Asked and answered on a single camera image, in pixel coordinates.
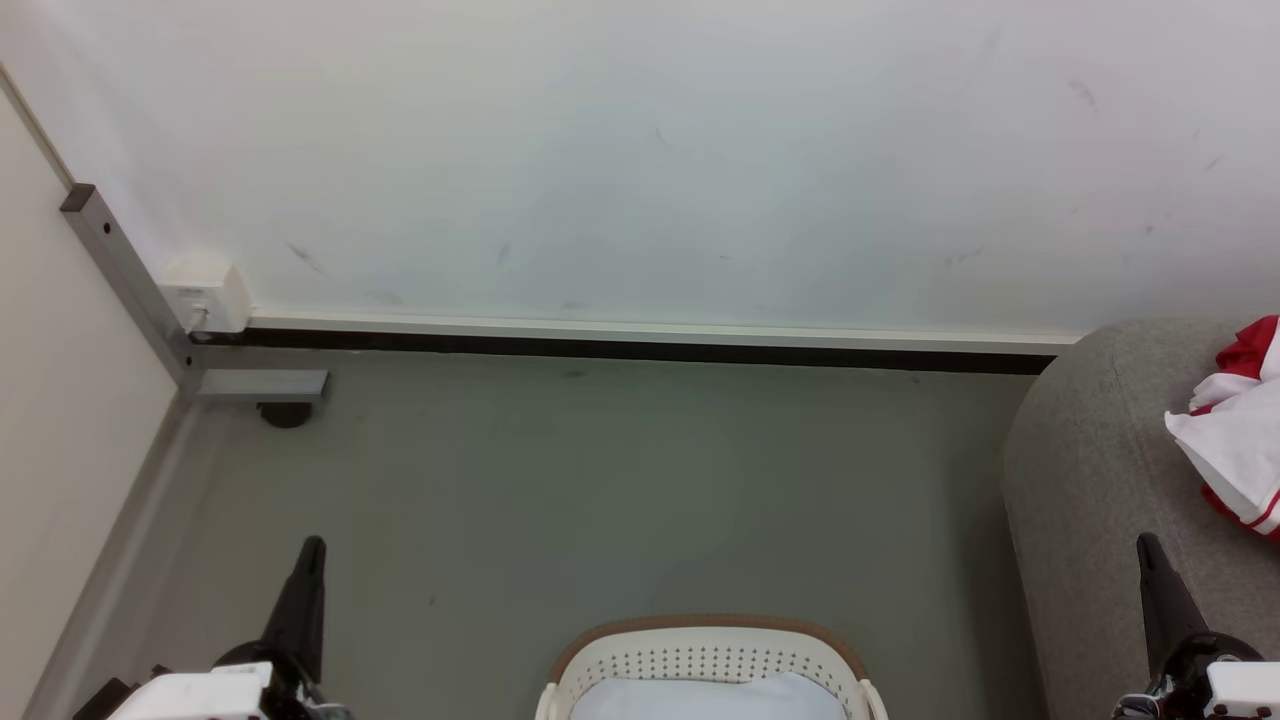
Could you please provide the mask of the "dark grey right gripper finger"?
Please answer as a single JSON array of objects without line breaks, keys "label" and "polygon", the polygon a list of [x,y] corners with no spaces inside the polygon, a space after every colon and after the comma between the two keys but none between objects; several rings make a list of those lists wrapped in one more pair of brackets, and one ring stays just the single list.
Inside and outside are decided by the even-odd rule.
[{"label": "dark grey right gripper finger", "polygon": [[1135,550],[1149,671],[1155,679],[1193,682],[1204,673],[1210,626],[1160,538],[1144,532]]}]

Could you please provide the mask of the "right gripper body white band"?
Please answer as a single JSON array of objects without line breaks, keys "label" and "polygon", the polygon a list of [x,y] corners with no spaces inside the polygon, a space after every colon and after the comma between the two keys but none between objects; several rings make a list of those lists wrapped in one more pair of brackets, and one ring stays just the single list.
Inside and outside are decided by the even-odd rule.
[{"label": "right gripper body white band", "polygon": [[1140,693],[1124,694],[1114,719],[1277,719],[1279,662],[1235,637],[1202,632],[1179,641]]}]

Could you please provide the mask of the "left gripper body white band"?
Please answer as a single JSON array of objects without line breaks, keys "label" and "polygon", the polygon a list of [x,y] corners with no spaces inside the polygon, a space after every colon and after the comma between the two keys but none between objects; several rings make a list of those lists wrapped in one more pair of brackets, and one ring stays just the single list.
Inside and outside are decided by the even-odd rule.
[{"label": "left gripper body white band", "polygon": [[349,719],[324,698],[323,652],[303,643],[253,641],[205,673],[156,671],[145,684],[105,687],[106,719]]}]

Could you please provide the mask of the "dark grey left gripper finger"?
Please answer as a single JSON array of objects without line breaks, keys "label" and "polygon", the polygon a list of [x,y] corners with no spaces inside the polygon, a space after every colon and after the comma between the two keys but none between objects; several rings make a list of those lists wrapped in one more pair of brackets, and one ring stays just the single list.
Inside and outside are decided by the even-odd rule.
[{"label": "dark grey left gripper finger", "polygon": [[275,659],[314,685],[323,680],[325,566],[326,542],[307,537],[261,635]]}]

